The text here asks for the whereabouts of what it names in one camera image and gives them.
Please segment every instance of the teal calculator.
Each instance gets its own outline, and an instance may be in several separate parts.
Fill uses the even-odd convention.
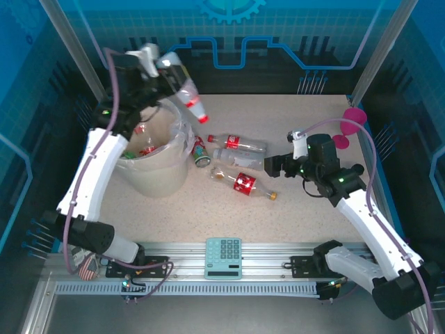
[[[241,263],[241,239],[207,239],[204,271],[206,279],[239,280],[242,274]]]

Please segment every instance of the gear logo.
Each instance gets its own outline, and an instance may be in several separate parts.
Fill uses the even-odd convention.
[[[226,21],[227,24],[250,19],[250,15],[257,14],[258,8],[265,4],[265,0],[197,0],[201,14],[207,14],[209,19],[216,19],[217,23]]]
[[[3,9],[5,8],[10,10],[15,21],[28,35],[32,35],[42,19],[38,0],[5,0]]]

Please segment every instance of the white bucket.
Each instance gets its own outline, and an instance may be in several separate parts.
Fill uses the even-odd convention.
[[[136,159],[120,158],[116,170],[138,192],[147,197],[166,197],[178,191],[187,178],[187,158],[195,142],[191,124],[184,120],[170,100],[161,101],[161,109],[145,123],[150,135],[162,143],[147,156]],[[142,119],[152,115],[155,108],[141,112]],[[128,149],[134,144],[131,137]]]

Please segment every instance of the american flag sticker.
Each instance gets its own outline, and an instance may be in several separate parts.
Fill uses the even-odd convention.
[[[82,280],[94,280],[99,273],[99,263],[94,255],[90,256],[79,269]]]

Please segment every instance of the speckled countertop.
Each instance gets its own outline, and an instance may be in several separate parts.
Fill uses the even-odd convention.
[[[202,95],[210,117],[193,126],[209,154],[216,148],[207,134],[239,134],[268,143],[268,156],[286,154],[292,146],[286,134],[321,120],[340,117],[348,108],[344,95]],[[339,124],[325,125],[318,133],[339,134]],[[344,167],[365,166],[356,135],[350,147],[339,150]],[[203,242],[209,237],[240,237],[245,242],[362,241],[354,227],[326,199],[310,198],[301,179],[270,178],[266,172],[245,171],[278,192],[276,201],[249,198],[209,177],[211,165],[196,168],[188,162],[183,187],[167,198],[146,198],[114,172],[106,190],[101,221],[115,226],[134,241]],[[363,175],[367,183],[367,172]],[[315,187],[309,184],[309,192]]]

